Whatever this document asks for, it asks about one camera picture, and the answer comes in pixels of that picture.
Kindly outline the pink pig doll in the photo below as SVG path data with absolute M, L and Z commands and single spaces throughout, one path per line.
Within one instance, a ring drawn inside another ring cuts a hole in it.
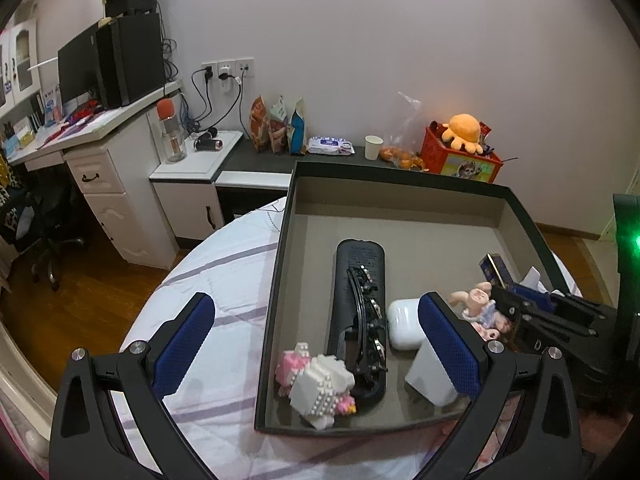
M 447 301 L 459 318 L 470 323 L 484 341 L 506 342 L 512 323 L 497 309 L 495 300 L 491 298 L 491 291 L 492 285 L 489 282 L 480 282 L 468 292 L 452 292 Z

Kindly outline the white power adapter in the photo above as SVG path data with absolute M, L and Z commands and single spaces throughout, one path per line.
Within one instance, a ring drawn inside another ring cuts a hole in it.
M 428 402 L 442 408 L 457 400 L 458 393 L 428 339 L 424 339 L 405 382 Z

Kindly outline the white earbuds case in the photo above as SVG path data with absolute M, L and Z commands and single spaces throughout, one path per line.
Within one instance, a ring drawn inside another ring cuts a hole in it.
M 425 339 L 418 317 L 419 301 L 419 298 L 397 299 L 387 308 L 388 336 L 395 350 L 419 350 Z

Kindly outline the black beaded hair clip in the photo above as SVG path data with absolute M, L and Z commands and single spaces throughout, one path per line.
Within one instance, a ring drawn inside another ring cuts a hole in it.
M 350 266 L 347 278 L 355 315 L 345 332 L 345 361 L 355 377 L 352 396 L 359 405 L 378 402 L 386 391 L 387 318 L 376 299 L 375 284 L 365 266 Z

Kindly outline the black remote control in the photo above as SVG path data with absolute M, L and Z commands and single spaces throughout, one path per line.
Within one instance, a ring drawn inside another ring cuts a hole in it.
M 387 336 L 383 247 L 366 240 L 342 240 L 335 254 L 326 352 L 342 360 L 354 375 L 352 397 L 360 410 L 386 393 Z

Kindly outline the white pink brick toy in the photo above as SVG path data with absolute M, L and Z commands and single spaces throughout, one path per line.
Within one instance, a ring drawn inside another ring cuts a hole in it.
M 281 353 L 274 379 L 278 395 L 315 430 L 331 428 L 336 416 L 357 413 L 355 376 L 336 356 L 312 356 L 306 342 Z

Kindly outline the blue gold small box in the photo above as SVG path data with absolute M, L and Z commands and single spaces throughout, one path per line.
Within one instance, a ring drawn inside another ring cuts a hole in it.
M 480 270 L 492 286 L 510 288 L 514 284 L 513 276 L 499 254 L 487 254 L 480 260 Z

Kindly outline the pink black storage box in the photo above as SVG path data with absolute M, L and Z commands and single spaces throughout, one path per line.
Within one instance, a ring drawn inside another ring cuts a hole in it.
M 390 167 L 302 160 L 295 165 L 274 263 L 254 427 L 263 434 L 314 434 L 278 393 L 280 354 L 304 342 L 326 352 L 336 251 L 363 240 L 384 256 L 386 301 L 426 292 L 447 296 L 483 278 L 480 260 L 498 254 L 516 278 L 540 272 L 548 289 L 567 282 L 546 241 L 505 186 Z

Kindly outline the red cartoon storage crate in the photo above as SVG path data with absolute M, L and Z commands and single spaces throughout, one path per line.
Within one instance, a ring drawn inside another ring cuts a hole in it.
M 466 180 L 492 183 L 496 180 L 504 161 L 493 151 L 472 155 L 467 151 L 450 148 L 442 140 L 446 127 L 440 122 L 431 122 L 425 127 L 420 156 L 425 169 L 431 174 L 457 177 Z

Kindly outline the orange octopus plush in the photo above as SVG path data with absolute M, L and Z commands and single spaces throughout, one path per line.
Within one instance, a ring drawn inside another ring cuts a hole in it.
M 471 155 L 484 153 L 480 144 L 480 123 L 470 114 L 457 114 L 449 119 L 442 133 L 442 142 L 452 150 L 466 151 Z

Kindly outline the white paper cup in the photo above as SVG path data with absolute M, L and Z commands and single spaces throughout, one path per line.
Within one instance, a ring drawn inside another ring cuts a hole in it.
M 374 162 L 380 156 L 384 140 L 374 134 L 364 137 L 364 158 Z

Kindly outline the striped white tablecloth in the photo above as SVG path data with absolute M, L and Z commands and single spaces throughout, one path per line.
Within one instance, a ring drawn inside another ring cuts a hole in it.
M 164 403 L 221 479 L 411 479 L 454 422 L 372 438 L 285 438 L 253 428 L 262 338 L 284 201 L 262 206 L 199 244 L 157 286 L 125 340 L 148 340 L 197 292 L 215 324 Z

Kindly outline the black office chair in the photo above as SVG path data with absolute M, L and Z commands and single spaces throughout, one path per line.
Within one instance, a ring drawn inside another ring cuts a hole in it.
M 25 188 L 7 185 L 1 188 L 1 237 L 20 254 L 35 252 L 30 268 L 38 282 L 41 270 L 54 292 L 61 279 L 55 273 L 59 262 L 70 248 L 84 248 L 85 237 L 72 226 L 77 220 L 78 192 L 64 185 Z

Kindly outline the white glass door cabinet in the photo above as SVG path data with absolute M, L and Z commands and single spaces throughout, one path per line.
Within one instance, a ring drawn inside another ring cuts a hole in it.
M 37 22 L 27 20 L 1 33 L 1 116 L 41 88 Z

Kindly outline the black computer monitor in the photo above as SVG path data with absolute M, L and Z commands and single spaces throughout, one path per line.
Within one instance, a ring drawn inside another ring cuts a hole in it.
M 88 93 L 105 106 L 99 85 L 99 63 L 94 45 L 98 24 L 94 23 L 58 50 L 58 85 L 62 102 Z

